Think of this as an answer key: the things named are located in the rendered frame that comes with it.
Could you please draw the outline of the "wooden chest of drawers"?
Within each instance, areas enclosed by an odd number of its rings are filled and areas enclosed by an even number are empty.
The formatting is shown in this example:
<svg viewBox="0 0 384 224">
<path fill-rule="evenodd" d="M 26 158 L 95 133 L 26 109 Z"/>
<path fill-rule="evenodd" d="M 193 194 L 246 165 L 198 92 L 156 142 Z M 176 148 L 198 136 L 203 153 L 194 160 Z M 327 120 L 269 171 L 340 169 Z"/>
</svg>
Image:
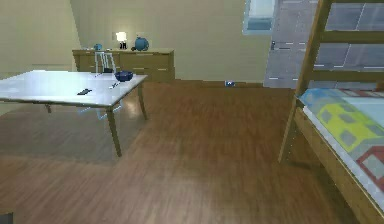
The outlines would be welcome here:
<svg viewBox="0 0 384 224">
<path fill-rule="evenodd" d="M 79 72 L 95 72 L 102 63 L 95 62 L 95 50 L 73 50 Z M 110 50 L 118 71 L 147 75 L 148 82 L 169 82 L 175 79 L 174 50 L 166 48 L 148 51 Z"/>
</svg>

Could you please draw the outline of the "dark blue bowl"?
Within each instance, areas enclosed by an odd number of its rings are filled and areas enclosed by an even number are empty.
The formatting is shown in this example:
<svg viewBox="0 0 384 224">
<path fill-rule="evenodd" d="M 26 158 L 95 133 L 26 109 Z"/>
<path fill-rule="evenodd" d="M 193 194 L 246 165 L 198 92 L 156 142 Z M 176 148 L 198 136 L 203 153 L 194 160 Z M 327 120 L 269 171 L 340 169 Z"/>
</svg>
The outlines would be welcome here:
<svg viewBox="0 0 384 224">
<path fill-rule="evenodd" d="M 115 73 L 115 78 L 119 82 L 130 81 L 133 78 L 134 73 L 131 71 L 119 71 Z"/>
</svg>

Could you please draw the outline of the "round blue vase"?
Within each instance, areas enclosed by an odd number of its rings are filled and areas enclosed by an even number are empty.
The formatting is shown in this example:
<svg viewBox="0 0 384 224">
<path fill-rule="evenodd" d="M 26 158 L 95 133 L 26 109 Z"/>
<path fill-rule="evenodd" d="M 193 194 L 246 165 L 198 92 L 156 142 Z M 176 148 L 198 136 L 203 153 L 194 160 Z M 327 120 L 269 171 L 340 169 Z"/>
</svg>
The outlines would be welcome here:
<svg viewBox="0 0 384 224">
<path fill-rule="evenodd" d="M 146 38 L 137 37 L 135 40 L 135 49 L 138 51 L 147 51 L 149 48 L 149 42 Z"/>
</svg>

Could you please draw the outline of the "white table lamp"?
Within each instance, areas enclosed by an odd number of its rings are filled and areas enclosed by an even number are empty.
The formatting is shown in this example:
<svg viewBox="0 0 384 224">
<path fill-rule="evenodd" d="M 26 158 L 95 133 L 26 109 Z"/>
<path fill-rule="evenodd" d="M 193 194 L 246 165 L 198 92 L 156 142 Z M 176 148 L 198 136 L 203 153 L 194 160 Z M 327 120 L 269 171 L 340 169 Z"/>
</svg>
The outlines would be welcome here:
<svg viewBox="0 0 384 224">
<path fill-rule="evenodd" d="M 127 35 L 125 32 L 117 32 L 116 33 L 116 39 L 120 44 L 120 49 L 126 49 L 126 40 L 127 40 Z"/>
</svg>

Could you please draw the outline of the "grey room door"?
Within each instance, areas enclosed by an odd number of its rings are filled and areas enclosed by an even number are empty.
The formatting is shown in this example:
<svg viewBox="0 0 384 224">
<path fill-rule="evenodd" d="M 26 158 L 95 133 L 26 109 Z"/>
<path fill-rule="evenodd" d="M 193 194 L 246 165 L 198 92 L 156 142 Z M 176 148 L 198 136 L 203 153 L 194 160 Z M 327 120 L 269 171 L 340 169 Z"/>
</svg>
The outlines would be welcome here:
<svg viewBox="0 0 384 224">
<path fill-rule="evenodd" d="M 298 81 L 318 0 L 278 0 L 264 85 L 294 89 Z M 328 31 L 384 31 L 384 4 L 331 6 Z M 320 70 L 384 71 L 384 44 L 328 43 L 319 48 Z"/>
</svg>

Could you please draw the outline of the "white top wooden table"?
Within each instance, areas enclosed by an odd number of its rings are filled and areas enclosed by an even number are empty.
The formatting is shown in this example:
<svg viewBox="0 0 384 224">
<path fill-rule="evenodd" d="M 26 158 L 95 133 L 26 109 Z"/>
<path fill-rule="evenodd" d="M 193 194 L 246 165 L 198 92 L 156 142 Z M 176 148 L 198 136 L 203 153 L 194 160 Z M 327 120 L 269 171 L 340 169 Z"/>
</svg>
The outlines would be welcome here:
<svg viewBox="0 0 384 224">
<path fill-rule="evenodd" d="M 116 121 L 112 109 L 135 88 L 138 89 L 141 111 L 145 119 L 142 93 L 146 75 L 134 74 L 130 81 L 120 82 L 115 75 L 104 73 L 95 77 L 91 72 L 32 70 L 0 80 L 0 102 L 30 103 L 44 105 L 51 111 L 52 105 L 90 107 L 104 109 L 107 114 L 116 155 L 122 156 Z M 92 91 L 77 95 L 84 89 Z"/>
</svg>

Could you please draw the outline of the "wooden bunk bed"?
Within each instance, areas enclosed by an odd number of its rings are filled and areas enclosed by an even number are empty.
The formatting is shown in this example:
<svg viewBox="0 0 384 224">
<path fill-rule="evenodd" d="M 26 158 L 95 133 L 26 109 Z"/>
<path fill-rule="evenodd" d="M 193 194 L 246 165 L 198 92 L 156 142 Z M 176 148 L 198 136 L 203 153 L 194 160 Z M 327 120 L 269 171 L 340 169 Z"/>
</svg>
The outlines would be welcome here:
<svg viewBox="0 0 384 224">
<path fill-rule="evenodd" d="M 384 0 L 318 0 L 280 160 L 296 134 L 360 224 L 384 224 Z"/>
</svg>

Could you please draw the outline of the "window with pale frame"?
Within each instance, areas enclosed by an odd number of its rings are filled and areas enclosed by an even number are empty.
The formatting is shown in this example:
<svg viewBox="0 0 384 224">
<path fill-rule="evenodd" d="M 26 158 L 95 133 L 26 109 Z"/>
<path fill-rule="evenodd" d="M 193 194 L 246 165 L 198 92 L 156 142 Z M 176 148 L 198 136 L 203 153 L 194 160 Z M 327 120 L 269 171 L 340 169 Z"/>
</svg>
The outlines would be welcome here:
<svg viewBox="0 0 384 224">
<path fill-rule="evenodd" d="M 270 35 L 273 30 L 277 0 L 245 0 L 242 33 Z"/>
</svg>

